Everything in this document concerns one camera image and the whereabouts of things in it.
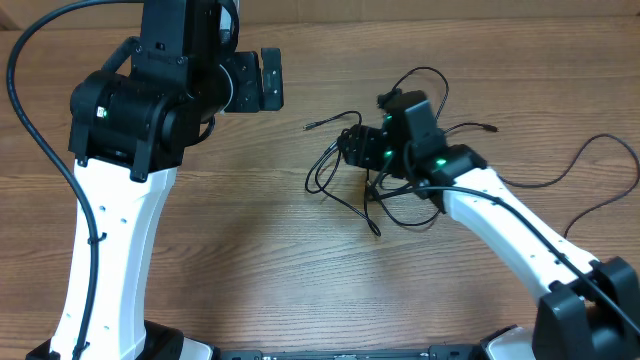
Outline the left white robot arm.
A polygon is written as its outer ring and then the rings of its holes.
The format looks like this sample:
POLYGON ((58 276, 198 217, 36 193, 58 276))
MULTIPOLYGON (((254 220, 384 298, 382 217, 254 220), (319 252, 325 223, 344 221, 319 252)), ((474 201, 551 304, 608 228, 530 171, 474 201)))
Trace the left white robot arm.
POLYGON ((219 350, 148 321, 159 219, 188 147, 224 113, 283 107, 281 53, 241 52, 235 1, 147 1, 141 30, 73 91, 61 173, 77 201, 65 305, 33 359, 216 359, 219 350))

